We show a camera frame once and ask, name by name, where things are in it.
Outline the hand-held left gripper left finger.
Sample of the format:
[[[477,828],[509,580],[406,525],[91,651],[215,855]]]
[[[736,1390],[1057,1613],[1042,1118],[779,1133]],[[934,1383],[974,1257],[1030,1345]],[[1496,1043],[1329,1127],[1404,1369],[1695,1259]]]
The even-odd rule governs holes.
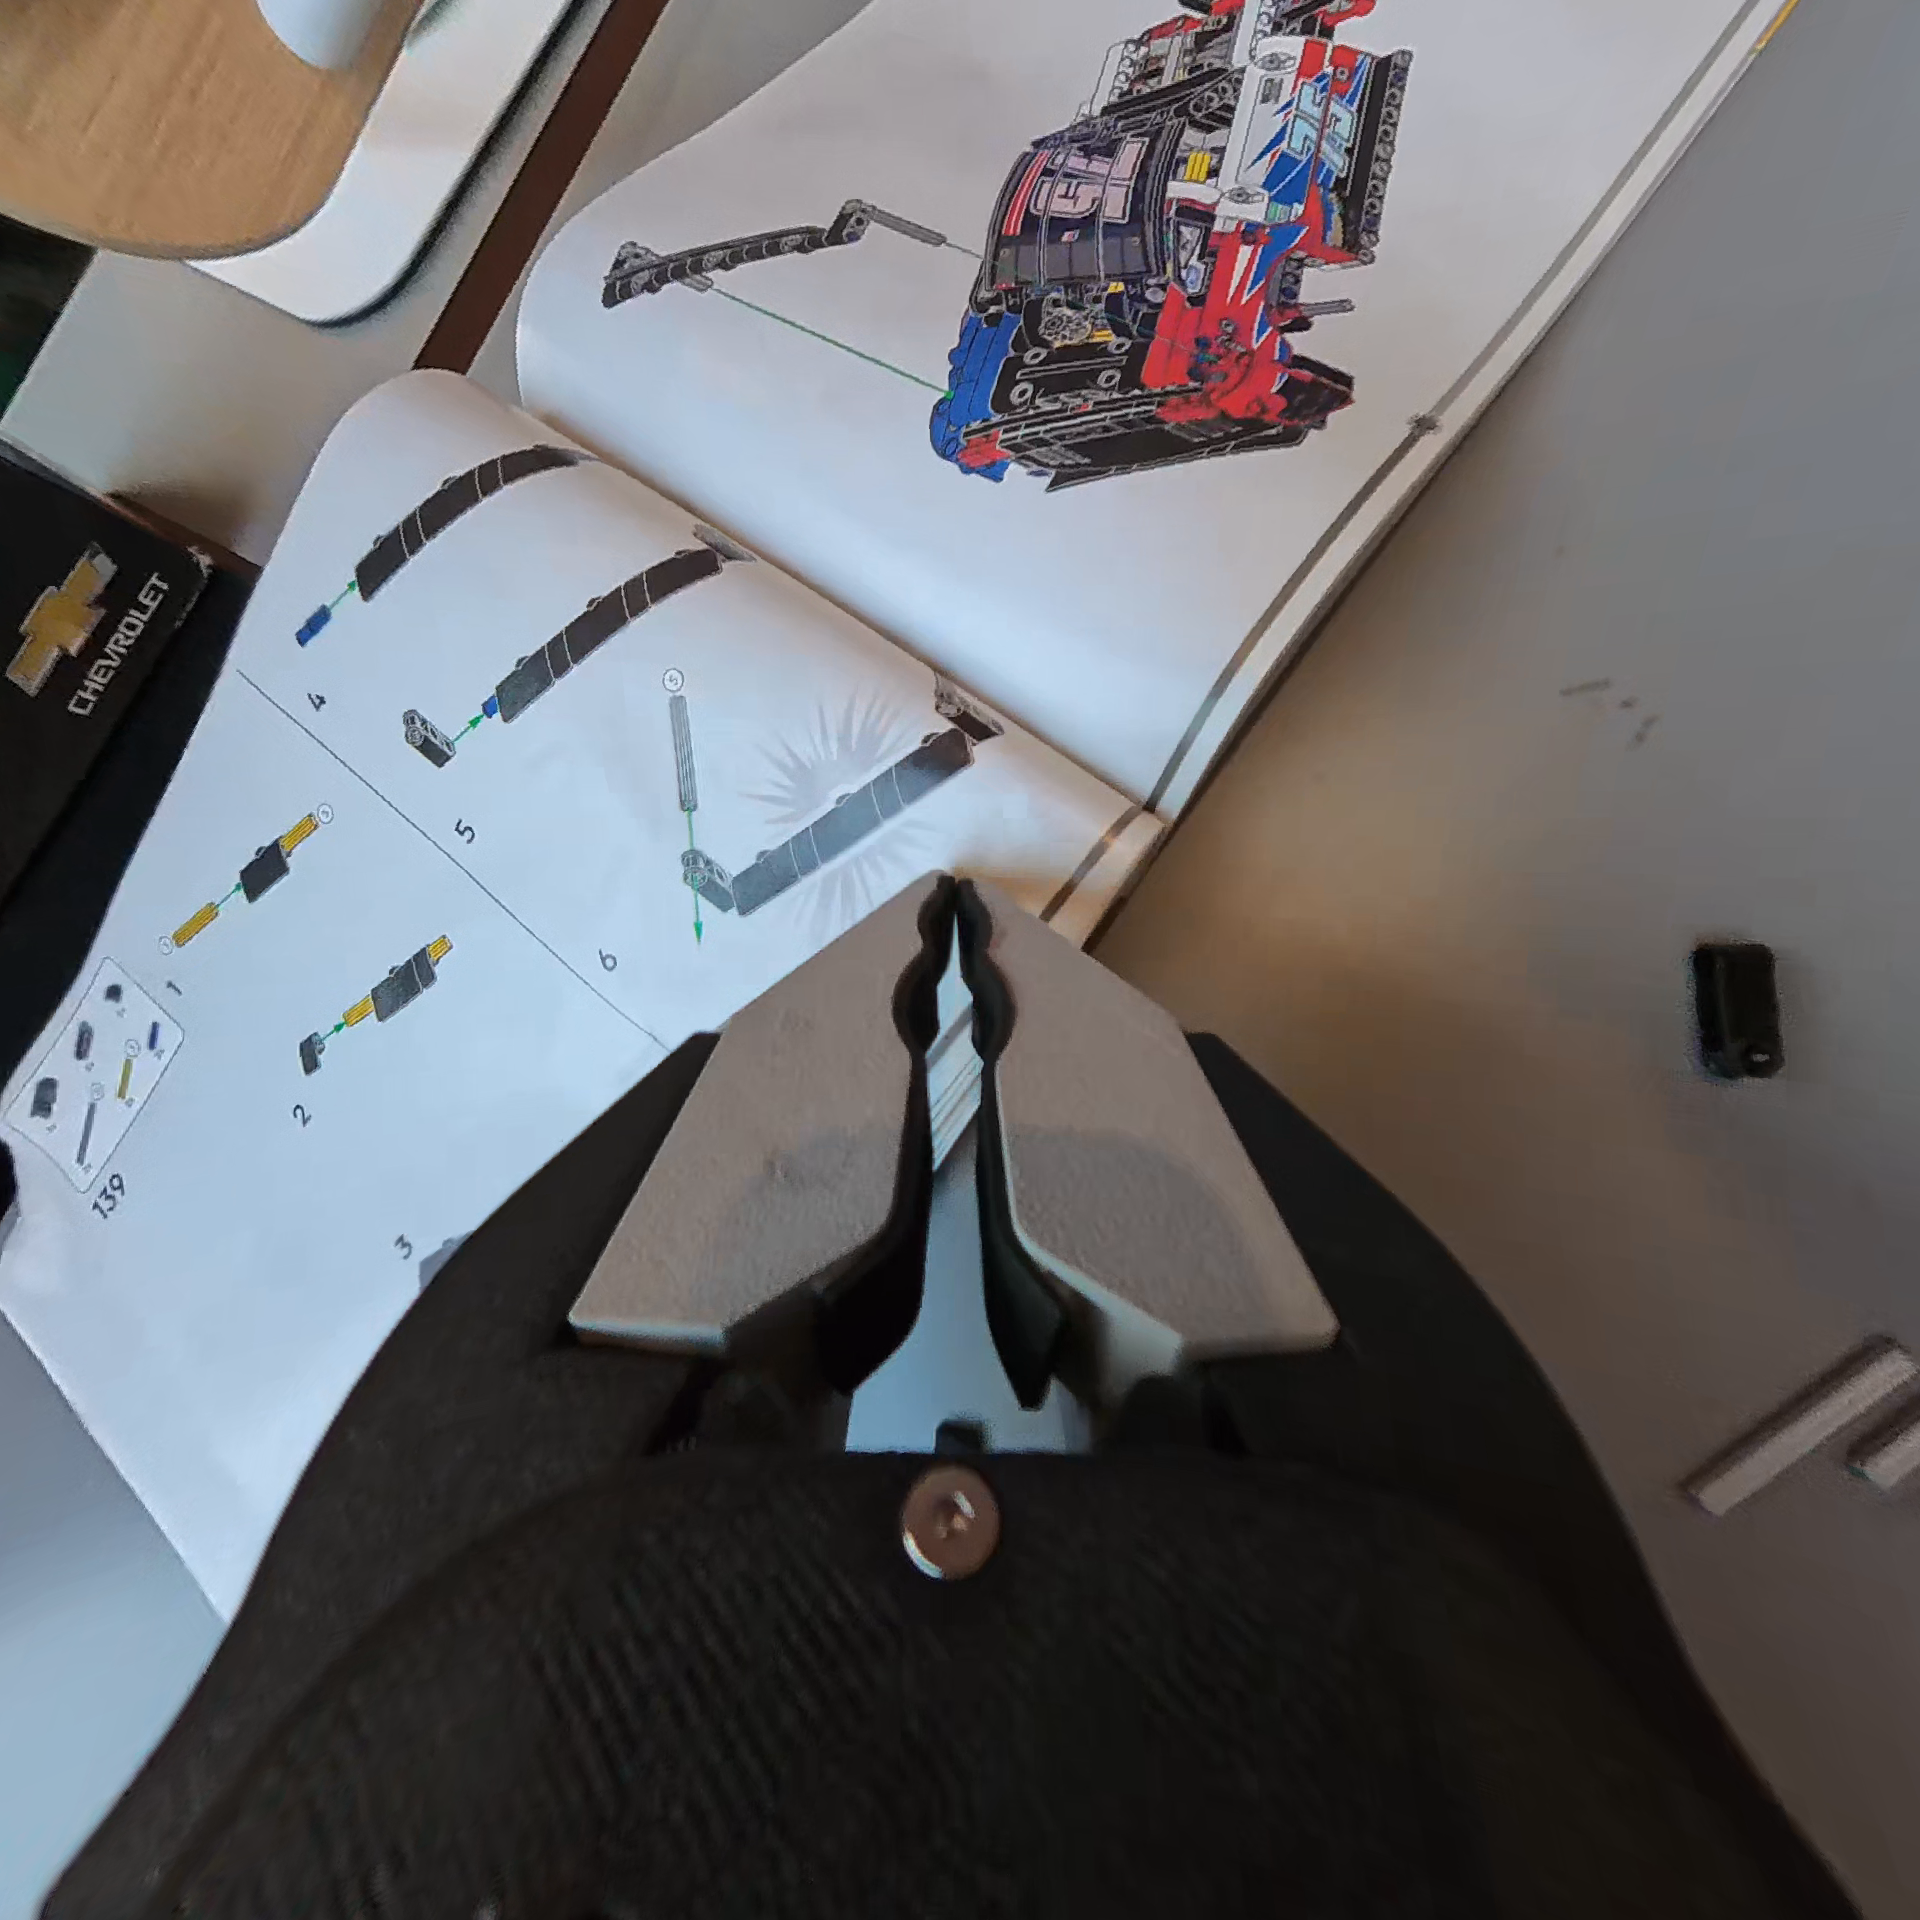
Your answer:
[[[592,1266],[582,1340],[851,1396],[905,1345],[956,882],[925,875],[725,1025]]]

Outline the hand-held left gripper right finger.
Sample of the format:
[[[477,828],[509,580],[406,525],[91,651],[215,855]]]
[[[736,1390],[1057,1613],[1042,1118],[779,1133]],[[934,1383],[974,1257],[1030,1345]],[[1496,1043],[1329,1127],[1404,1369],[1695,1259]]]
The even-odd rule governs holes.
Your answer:
[[[1018,1402],[1318,1354],[1338,1316],[1185,1030],[1007,890],[962,881],[986,1324]]]

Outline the black hinge plate brick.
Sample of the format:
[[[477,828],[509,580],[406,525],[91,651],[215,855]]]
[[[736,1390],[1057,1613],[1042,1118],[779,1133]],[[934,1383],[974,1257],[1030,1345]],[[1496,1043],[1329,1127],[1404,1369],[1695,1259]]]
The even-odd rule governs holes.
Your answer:
[[[1748,938],[1707,938],[1689,957],[1695,1056],[1719,1085],[1770,1083],[1785,1071],[1777,953]]]

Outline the open instruction booklet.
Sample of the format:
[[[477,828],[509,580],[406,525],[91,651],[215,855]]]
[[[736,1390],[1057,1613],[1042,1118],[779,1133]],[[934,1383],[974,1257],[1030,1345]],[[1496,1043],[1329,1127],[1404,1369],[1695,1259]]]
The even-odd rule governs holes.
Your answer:
[[[869,4],[320,446],[4,1096],[238,1613],[421,1266],[945,868],[1084,943],[1779,4]]]

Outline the black toy car set box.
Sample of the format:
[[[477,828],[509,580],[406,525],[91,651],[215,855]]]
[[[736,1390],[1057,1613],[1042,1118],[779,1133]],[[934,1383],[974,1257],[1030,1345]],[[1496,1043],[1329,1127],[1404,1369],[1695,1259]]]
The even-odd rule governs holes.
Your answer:
[[[80,970],[257,578],[221,547],[4,446],[4,1072]]]

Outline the wooden document stand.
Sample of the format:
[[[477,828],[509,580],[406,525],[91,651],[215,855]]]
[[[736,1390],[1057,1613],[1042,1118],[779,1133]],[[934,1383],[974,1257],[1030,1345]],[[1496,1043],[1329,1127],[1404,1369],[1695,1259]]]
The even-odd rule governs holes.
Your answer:
[[[305,324],[393,298],[569,3],[6,3],[4,214]]]

